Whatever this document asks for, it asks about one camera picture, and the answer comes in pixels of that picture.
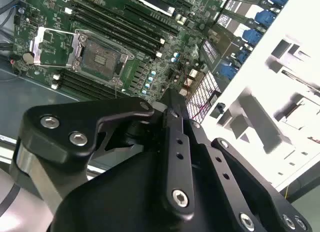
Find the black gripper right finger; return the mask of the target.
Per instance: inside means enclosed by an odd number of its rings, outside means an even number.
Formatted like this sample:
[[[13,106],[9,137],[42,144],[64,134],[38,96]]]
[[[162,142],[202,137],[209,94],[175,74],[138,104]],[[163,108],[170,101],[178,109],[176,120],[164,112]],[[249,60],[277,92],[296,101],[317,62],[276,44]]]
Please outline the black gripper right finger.
[[[312,231],[310,223],[222,138],[209,141],[178,104],[190,140],[198,231]]]

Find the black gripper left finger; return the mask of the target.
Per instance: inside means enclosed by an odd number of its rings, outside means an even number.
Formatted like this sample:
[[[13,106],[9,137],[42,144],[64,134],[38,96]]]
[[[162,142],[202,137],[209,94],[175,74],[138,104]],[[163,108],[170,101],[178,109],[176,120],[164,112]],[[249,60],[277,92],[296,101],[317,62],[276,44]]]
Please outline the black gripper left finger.
[[[149,104],[139,97],[36,106],[20,126],[18,167],[55,214],[75,189],[142,153],[169,168],[173,155],[191,165],[179,93]]]

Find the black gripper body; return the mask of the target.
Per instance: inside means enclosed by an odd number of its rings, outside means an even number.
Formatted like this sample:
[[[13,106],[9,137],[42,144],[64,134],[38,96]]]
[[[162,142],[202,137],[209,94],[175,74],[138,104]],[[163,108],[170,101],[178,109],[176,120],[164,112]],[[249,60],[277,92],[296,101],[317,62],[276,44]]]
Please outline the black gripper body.
[[[191,165],[173,155],[136,155],[72,191],[51,231],[247,231],[249,206],[223,156],[191,147]]]

